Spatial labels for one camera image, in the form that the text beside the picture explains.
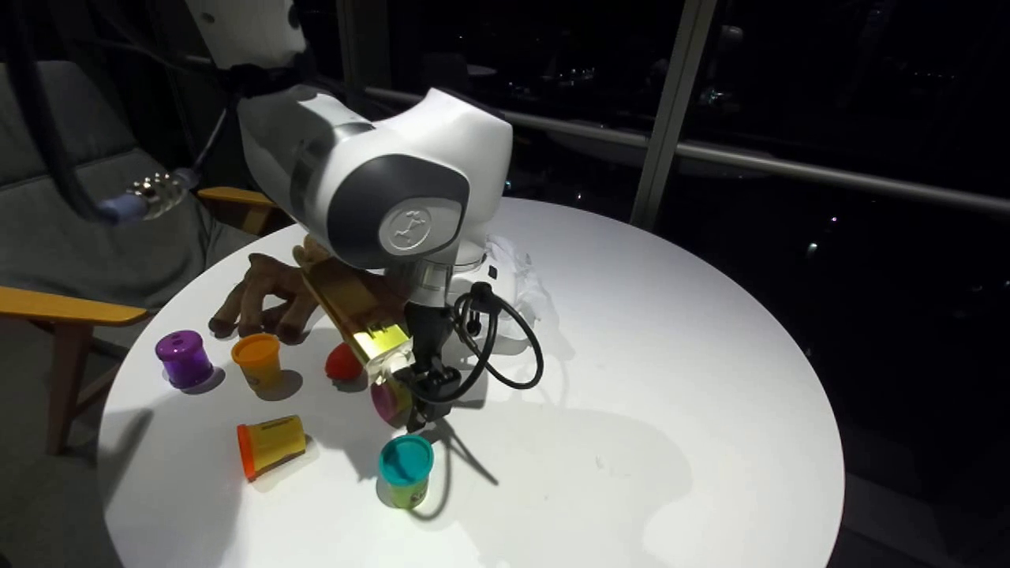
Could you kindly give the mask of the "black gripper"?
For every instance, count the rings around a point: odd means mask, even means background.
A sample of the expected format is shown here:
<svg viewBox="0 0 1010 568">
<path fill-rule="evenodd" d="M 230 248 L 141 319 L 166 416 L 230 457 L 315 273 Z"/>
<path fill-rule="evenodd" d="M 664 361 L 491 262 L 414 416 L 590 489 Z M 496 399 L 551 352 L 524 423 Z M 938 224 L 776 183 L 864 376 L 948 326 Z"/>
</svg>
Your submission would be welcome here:
<svg viewBox="0 0 1010 568">
<path fill-rule="evenodd" d="M 443 361 L 443 347 L 452 339 L 452 308 L 433 308 L 409 302 L 403 308 L 408 333 L 414 341 L 414 362 L 402 373 L 402 382 L 424 403 L 452 403 L 460 399 L 460 373 Z"/>
</svg>

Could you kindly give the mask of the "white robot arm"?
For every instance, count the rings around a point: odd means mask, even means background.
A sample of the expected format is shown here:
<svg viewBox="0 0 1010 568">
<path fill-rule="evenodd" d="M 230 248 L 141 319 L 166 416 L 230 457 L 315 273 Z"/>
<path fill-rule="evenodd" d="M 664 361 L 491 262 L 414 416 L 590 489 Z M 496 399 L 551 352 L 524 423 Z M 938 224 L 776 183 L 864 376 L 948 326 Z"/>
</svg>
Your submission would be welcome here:
<svg viewBox="0 0 1010 568">
<path fill-rule="evenodd" d="M 430 89 L 384 121 L 348 106 L 298 62 L 295 0 L 183 0 L 216 72 L 236 85 L 243 158 L 263 192 L 334 258 L 408 282 L 421 400 L 460 399 L 482 368 L 443 361 L 452 285 L 485 258 L 513 127 L 466 98 Z"/>
</svg>

